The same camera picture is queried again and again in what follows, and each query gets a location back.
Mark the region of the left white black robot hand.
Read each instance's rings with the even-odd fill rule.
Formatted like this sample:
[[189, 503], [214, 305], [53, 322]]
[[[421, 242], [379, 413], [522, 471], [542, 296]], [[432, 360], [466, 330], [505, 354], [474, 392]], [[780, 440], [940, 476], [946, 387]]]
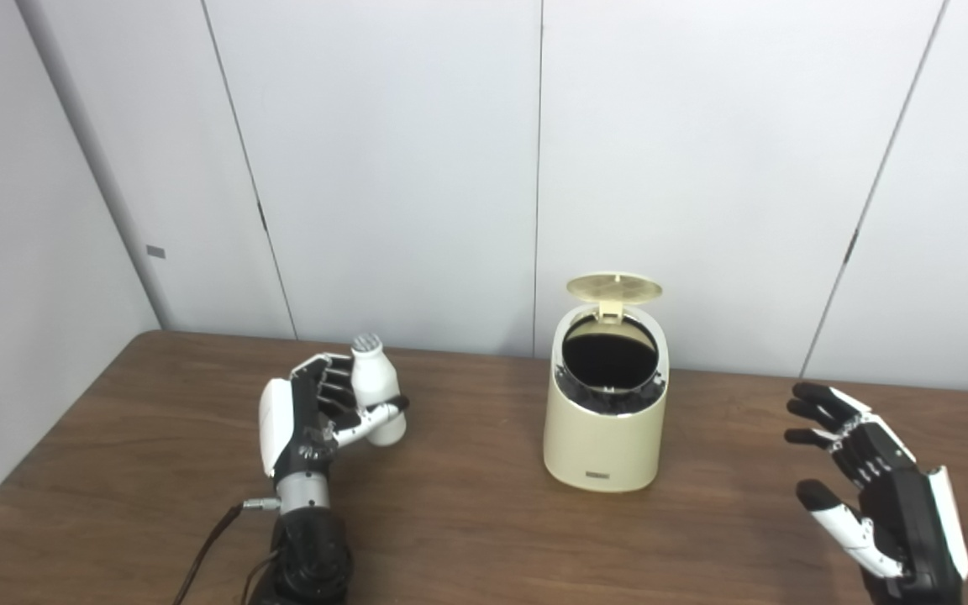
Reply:
[[259, 401], [259, 445], [266, 477], [279, 487], [291, 477], [330, 478], [339, 450], [404, 418], [410, 401], [391, 364], [376, 372], [379, 394], [352, 383], [361, 357], [319, 353], [286, 378], [266, 383]]

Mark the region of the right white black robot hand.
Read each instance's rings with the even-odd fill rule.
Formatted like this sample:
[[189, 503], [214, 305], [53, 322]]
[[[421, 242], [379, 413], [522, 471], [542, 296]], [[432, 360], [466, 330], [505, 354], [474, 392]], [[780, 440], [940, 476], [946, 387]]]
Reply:
[[960, 604], [968, 548], [948, 468], [923, 470], [871, 407], [836, 387], [800, 381], [787, 411], [812, 421], [787, 443], [814, 445], [858, 491], [850, 506], [821, 480], [797, 482], [796, 497], [860, 568], [875, 604]]

